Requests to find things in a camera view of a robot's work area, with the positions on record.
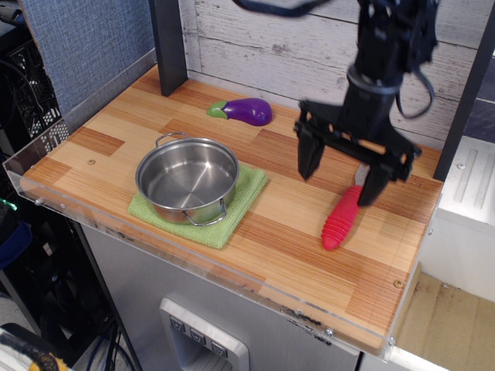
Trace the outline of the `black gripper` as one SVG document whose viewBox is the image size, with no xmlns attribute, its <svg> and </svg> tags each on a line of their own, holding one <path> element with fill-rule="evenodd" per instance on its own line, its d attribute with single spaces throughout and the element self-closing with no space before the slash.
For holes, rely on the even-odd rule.
<svg viewBox="0 0 495 371">
<path fill-rule="evenodd" d="M 302 100 L 295 123 L 298 171 L 308 180 L 331 146 L 361 164 L 359 206 L 371 206 L 390 180 L 407 180 L 422 150 L 391 125 L 390 110 L 397 87 L 358 87 L 351 83 L 341 106 Z"/>
</svg>

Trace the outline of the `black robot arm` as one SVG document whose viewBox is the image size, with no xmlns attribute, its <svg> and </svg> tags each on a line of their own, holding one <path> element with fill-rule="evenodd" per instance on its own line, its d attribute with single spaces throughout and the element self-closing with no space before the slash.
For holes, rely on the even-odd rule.
<svg viewBox="0 0 495 371">
<path fill-rule="evenodd" d="M 370 206 L 390 181 L 407 180 L 421 149 L 391 124 L 390 111 L 401 106 L 406 73 L 416 75 L 430 95 L 432 85 L 420 66 L 432 60 L 437 45 L 437 1 L 362 1 L 357 56 L 340 106 L 303 100 L 295 123 L 298 170 L 308 179 L 319 167 L 326 146 L 354 157 L 370 170 L 359 198 Z"/>
</svg>

